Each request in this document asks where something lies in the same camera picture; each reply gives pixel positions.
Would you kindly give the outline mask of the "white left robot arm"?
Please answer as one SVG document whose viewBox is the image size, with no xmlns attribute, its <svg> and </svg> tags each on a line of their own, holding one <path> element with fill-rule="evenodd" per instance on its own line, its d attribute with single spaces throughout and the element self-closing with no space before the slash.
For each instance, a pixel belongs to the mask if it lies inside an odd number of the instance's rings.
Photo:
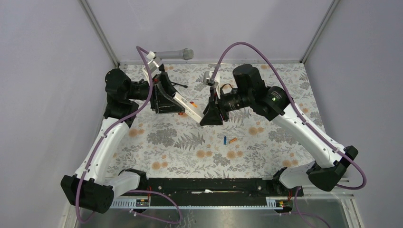
<svg viewBox="0 0 403 228">
<path fill-rule="evenodd" d="M 105 83 L 107 105 L 96 140 L 75 173 L 65 175 L 60 184 L 82 223 L 81 209 L 103 214 L 116 198 L 126 193 L 151 195 L 144 171 L 125 169 L 111 180 L 106 180 L 106 173 L 113 152 L 128 133 L 136 115 L 153 100 L 153 74 L 146 70 L 145 79 L 136 82 L 122 70 L 112 69 L 106 74 Z"/>
</svg>

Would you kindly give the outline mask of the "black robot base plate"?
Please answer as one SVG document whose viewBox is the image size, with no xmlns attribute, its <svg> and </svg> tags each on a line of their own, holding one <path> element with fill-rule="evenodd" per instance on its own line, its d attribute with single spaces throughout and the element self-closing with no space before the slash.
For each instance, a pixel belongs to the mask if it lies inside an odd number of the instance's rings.
<svg viewBox="0 0 403 228">
<path fill-rule="evenodd" d="M 284 187 L 278 177 L 264 178 L 148 178 L 143 171 L 126 169 L 120 175 L 133 172 L 140 175 L 138 190 L 140 193 L 127 193 L 127 196 L 150 198 L 161 196 L 177 205 L 172 198 L 189 195 L 241 195 L 252 197 L 270 197 L 275 200 L 292 201 L 294 196 L 304 195 L 296 187 Z"/>
</svg>

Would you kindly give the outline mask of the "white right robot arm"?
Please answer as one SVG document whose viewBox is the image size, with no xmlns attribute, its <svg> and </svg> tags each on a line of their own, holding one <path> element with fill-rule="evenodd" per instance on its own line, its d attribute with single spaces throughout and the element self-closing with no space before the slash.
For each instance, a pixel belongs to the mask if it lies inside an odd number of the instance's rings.
<svg viewBox="0 0 403 228">
<path fill-rule="evenodd" d="M 284 129 L 314 158 L 304 166 L 282 168 L 274 175 L 273 191 L 280 196 L 292 188 L 313 184 L 330 192 L 358 154 L 353 146 L 343 146 L 319 129 L 278 86 L 267 86 L 259 70 L 251 64 L 236 67 L 232 75 L 236 88 L 224 93 L 217 77 L 206 71 L 203 84 L 210 86 L 210 97 L 203 111 L 201 126 L 223 125 L 231 111 L 251 108 L 254 113 Z"/>
</svg>

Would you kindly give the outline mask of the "white remote control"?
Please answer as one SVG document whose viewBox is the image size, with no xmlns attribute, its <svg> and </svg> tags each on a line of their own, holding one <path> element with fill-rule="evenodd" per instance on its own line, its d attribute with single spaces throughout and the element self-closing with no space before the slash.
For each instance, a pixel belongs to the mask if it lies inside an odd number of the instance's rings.
<svg viewBox="0 0 403 228">
<path fill-rule="evenodd" d="M 158 76 L 158 74 L 153 76 L 153 78 L 152 78 L 153 84 L 158 83 L 157 76 Z M 176 92 L 174 99 L 185 108 L 184 113 L 179 113 L 179 114 L 187 114 L 189 117 L 191 117 L 197 123 L 199 123 L 202 120 L 203 113 L 200 110 L 198 110 L 190 101 L 185 99 L 185 97 L 182 96 L 178 91 Z"/>
</svg>

